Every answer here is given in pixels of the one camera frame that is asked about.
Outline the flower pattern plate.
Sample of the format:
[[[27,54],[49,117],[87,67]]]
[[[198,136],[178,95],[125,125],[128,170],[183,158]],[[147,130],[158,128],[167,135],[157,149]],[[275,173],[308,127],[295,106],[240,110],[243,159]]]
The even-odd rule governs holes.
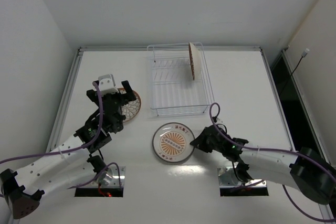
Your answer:
[[[188,44],[188,50],[189,50],[192,78],[194,81],[196,81],[199,78],[202,69],[201,52],[191,42]]]
[[[141,109],[142,105],[141,98],[135,90],[133,91],[133,93],[136,97],[136,100],[131,101],[122,107],[122,114],[125,116],[125,119],[123,120],[124,123],[133,120]]]

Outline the orange sunburst glass plate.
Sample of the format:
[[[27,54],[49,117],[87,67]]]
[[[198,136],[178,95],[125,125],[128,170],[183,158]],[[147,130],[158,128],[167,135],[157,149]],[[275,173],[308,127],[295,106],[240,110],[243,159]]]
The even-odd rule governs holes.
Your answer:
[[[170,122],[161,125],[153,134],[152,149],[162,161],[170,164],[182,163],[188,160],[194,147],[195,139],[192,130],[182,123]]]

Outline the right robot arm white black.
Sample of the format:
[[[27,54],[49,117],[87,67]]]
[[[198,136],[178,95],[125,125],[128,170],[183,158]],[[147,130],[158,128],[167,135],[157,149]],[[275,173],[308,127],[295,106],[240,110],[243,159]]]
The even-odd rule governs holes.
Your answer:
[[[263,179],[292,187],[321,205],[335,200],[335,169],[312,149],[269,151],[246,139],[230,137],[213,125],[205,127],[190,145],[205,153],[217,151],[235,163],[234,183]]]

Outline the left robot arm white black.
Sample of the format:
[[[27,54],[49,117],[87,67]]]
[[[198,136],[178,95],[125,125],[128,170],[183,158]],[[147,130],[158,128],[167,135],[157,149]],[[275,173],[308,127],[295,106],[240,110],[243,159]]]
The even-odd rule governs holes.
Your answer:
[[[1,172],[2,196],[13,219],[30,215],[47,194],[83,186],[85,177],[93,174],[98,178],[107,172],[108,166],[94,152],[111,142],[112,133],[123,130],[122,107],[137,98],[127,80],[121,83],[124,93],[116,87],[112,76],[100,77],[92,84],[94,88],[86,95],[98,108],[84,126],[48,153],[21,157],[36,158],[31,164]]]

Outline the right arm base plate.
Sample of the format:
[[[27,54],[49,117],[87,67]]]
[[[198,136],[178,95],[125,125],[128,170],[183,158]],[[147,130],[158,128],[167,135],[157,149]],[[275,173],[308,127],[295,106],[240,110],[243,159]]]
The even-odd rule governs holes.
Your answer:
[[[265,180],[254,179],[243,183],[236,177],[232,166],[218,167],[217,173],[221,197],[269,196]]]

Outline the aluminium table frame rail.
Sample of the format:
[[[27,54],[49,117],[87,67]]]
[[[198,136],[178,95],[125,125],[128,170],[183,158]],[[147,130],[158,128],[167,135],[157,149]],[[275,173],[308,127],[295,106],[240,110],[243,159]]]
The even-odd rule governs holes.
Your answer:
[[[66,46],[1,46],[1,170],[58,145],[55,126],[69,87],[75,52]]]

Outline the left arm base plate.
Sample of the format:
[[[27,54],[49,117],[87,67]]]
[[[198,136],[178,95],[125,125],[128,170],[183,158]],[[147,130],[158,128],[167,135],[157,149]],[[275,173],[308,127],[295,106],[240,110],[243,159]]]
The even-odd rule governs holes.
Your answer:
[[[124,192],[126,167],[120,166],[119,172],[116,167],[109,168],[105,174],[102,174],[98,180],[77,188],[75,197],[107,197],[122,198]]]

